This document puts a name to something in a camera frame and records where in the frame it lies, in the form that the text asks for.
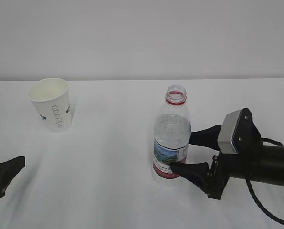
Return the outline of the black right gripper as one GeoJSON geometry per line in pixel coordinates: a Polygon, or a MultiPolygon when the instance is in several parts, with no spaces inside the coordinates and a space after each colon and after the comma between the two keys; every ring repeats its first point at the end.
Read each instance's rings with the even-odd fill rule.
{"type": "MultiPolygon", "coordinates": [[[[221,125],[215,125],[208,129],[192,132],[190,135],[189,144],[220,151],[218,145],[218,136],[220,130],[221,125]]],[[[210,170],[207,162],[196,164],[171,162],[170,168],[173,173],[190,181],[204,193],[207,193],[209,198],[221,199],[223,191],[230,178],[224,165],[224,155],[222,152],[219,152],[218,155],[213,156],[210,170]]]]}

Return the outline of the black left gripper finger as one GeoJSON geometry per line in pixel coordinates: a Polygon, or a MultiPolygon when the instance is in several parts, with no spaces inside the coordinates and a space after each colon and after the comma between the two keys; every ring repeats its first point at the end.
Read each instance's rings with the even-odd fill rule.
{"type": "Polygon", "coordinates": [[[5,196],[8,185],[24,167],[24,156],[0,163],[0,199],[5,196]]]}

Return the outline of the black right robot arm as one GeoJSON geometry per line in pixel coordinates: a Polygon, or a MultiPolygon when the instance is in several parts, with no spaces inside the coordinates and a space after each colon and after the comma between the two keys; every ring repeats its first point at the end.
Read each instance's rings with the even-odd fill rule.
{"type": "Polygon", "coordinates": [[[284,186],[284,146],[265,145],[248,108],[226,115],[223,124],[193,132],[189,144],[218,151],[211,165],[172,162],[172,172],[220,199],[229,178],[284,186]]]}

